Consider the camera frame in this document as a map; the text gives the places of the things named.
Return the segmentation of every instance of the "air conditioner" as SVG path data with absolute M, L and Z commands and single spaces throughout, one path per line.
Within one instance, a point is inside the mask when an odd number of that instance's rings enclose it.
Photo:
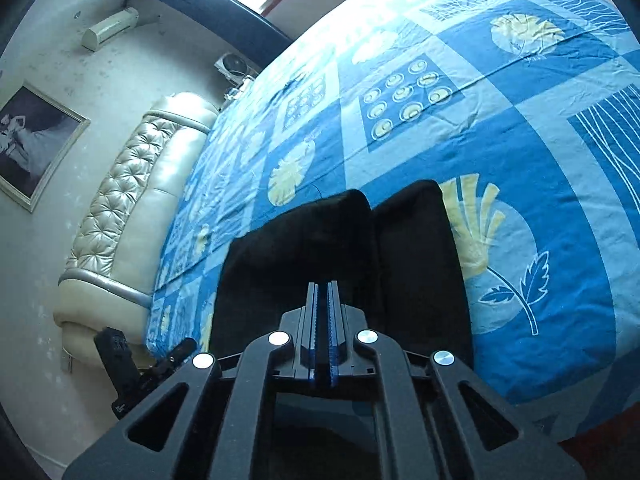
M 236 85 L 241 84 L 245 76 L 257 75 L 257 72 L 249 67 L 244 59 L 232 52 L 227 52 L 221 56 L 214 65 L 224 77 Z
M 121 10 L 113 16 L 109 16 L 106 20 L 97 23 L 97 25 L 88 28 L 82 36 L 82 46 L 96 52 L 107 40 L 123 33 L 125 30 L 134 28 L 137 23 L 138 11 L 136 9 L 129 7 Z

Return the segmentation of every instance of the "yellow flower print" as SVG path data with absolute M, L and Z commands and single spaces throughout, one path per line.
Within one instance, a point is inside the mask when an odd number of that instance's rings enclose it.
M 283 206 L 293 200 L 316 154 L 316 144 L 305 139 L 280 161 L 269 177 L 268 198 L 274 206 Z
M 453 237 L 458 250 L 462 277 L 465 281 L 487 270 L 489 246 L 494 240 L 495 232 L 505 218 L 503 212 L 495 211 L 489 220 L 492 205 L 500 191 L 495 184 L 491 183 L 484 189 L 480 201 L 480 216 L 478 217 L 476 207 L 478 176 L 475 173 L 460 177 L 464 213 L 458 200 L 457 179 L 452 178 L 440 184 L 447 216 L 453 227 Z
M 564 32 L 549 20 L 531 14 L 505 14 L 491 21 L 494 43 L 517 56 L 550 54 Z

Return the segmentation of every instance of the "framed picture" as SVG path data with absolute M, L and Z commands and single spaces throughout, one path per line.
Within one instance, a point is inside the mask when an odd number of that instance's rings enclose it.
M 0 110 L 0 187 L 30 212 L 89 119 L 28 83 Z

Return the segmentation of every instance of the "blue bedspread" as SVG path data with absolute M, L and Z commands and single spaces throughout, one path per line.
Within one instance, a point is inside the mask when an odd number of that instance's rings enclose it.
M 556 438 L 620 412 L 640 384 L 639 68 L 602 0 L 346 1 L 210 132 L 146 344 L 206 346 L 233 238 L 345 189 L 376 206 L 428 178 L 476 372 Z

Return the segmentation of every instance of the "black device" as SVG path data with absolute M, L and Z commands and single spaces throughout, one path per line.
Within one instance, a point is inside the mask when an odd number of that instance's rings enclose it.
M 123 348 L 121 340 L 116 347 Z M 129 414 L 63 479 L 267 478 L 279 392 L 371 402 L 383 480 L 585 478 L 575 460 L 450 352 L 405 352 L 370 330 L 361 310 L 340 303 L 336 282 L 310 283 L 305 306 L 285 313 L 279 330 L 241 354 L 198 354 L 148 395 L 132 393 L 124 366 L 110 375 L 129 385 L 119 392 Z
M 196 342 L 188 337 L 169 352 L 167 357 L 160 359 L 140 374 L 133 362 L 127 339 L 120 330 L 107 327 L 94 336 L 94 343 L 118 394 L 118 399 L 111 405 L 117 418 L 127 415 L 142 399 L 167 380 L 196 349 Z

